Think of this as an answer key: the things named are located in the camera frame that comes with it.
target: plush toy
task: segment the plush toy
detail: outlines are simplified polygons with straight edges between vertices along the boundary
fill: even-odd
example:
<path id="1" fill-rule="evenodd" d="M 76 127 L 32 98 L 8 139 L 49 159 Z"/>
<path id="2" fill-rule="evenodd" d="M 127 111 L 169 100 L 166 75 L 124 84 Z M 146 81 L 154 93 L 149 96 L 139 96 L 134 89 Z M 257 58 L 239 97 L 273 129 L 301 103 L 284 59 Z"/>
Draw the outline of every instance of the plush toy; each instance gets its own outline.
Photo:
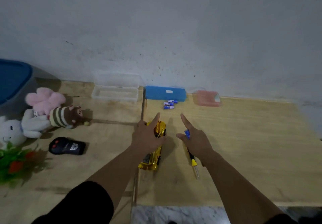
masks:
<path id="1" fill-rule="evenodd" d="M 22 121 L 7 120 L 5 116 L 0 117 L 0 142 L 3 148 L 7 147 L 9 142 L 13 146 L 19 146 L 27 138 L 39 138 L 42 131 L 51 127 L 47 116 L 34 116 L 34 110 L 25 111 Z"/>
<path id="2" fill-rule="evenodd" d="M 80 106 L 57 107 L 50 111 L 49 120 L 52 126 L 72 129 L 77 122 L 83 122 Z"/>
<path id="3" fill-rule="evenodd" d="M 50 88 L 37 88 L 36 93 L 27 94 L 25 100 L 33 107 L 35 116 L 48 116 L 52 109 L 66 102 L 65 96 Z"/>

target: blue plastic box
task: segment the blue plastic box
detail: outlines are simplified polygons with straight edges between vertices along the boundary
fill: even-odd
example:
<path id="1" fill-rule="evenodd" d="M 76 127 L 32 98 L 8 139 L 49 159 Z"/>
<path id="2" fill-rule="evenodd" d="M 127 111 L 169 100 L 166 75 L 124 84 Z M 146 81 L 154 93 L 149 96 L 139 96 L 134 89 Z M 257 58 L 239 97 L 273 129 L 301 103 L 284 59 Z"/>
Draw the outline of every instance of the blue plastic box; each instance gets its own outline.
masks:
<path id="1" fill-rule="evenodd" d="M 20 61 L 0 59 L 0 116 L 18 115 L 28 105 L 27 93 L 36 92 L 38 84 L 30 65 Z"/>

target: black remote control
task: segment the black remote control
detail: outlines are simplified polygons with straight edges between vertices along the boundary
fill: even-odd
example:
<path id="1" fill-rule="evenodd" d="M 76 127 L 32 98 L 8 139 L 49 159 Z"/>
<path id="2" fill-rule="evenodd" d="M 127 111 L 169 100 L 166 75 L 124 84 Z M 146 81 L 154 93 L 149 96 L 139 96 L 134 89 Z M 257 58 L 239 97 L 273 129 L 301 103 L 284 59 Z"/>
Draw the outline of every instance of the black remote control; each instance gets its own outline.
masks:
<path id="1" fill-rule="evenodd" d="M 48 151 L 52 154 L 75 154 L 81 155 L 84 153 L 86 144 L 81 141 L 75 141 L 66 137 L 55 138 L 49 144 Z"/>

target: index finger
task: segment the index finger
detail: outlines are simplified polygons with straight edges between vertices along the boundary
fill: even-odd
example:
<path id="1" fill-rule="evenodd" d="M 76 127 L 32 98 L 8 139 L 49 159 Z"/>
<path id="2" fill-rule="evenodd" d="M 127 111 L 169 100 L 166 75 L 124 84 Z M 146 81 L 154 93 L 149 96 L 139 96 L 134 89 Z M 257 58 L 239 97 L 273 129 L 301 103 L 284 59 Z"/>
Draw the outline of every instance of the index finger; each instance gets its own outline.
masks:
<path id="1" fill-rule="evenodd" d="M 155 126 L 157 125 L 158 121 L 160 118 L 160 112 L 158 112 L 156 114 L 156 116 L 154 117 L 154 119 L 151 121 L 151 123 L 149 124 L 150 127 L 155 128 Z"/>
<path id="2" fill-rule="evenodd" d="M 185 127 L 189 130 L 194 129 L 194 126 L 188 121 L 188 119 L 184 116 L 184 114 L 181 113 L 181 120 Z"/>

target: hand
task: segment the hand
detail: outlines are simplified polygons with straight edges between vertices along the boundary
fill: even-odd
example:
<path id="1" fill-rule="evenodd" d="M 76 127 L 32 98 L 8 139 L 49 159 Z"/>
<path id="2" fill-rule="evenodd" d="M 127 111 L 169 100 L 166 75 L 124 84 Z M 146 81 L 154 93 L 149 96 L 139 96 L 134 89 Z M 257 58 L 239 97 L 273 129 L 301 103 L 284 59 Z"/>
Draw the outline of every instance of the hand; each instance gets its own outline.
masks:
<path id="1" fill-rule="evenodd" d="M 159 146 L 161 146 L 165 141 L 166 137 L 156 138 L 154 135 L 154 128 L 158 123 L 160 118 L 160 113 L 157 113 L 155 118 L 147 126 L 146 122 L 139 121 L 135 127 L 134 133 L 132 134 L 131 147 L 138 150 L 142 154 L 142 157 L 155 151 Z"/>
<path id="2" fill-rule="evenodd" d="M 199 158 L 201 162 L 207 161 L 208 156 L 213 152 L 207 135 L 203 131 L 192 126 L 183 114 L 181 114 L 181 119 L 185 127 L 189 129 L 190 139 L 182 133 L 178 133 L 176 135 L 177 138 L 181 139 L 189 149 L 190 153 Z"/>

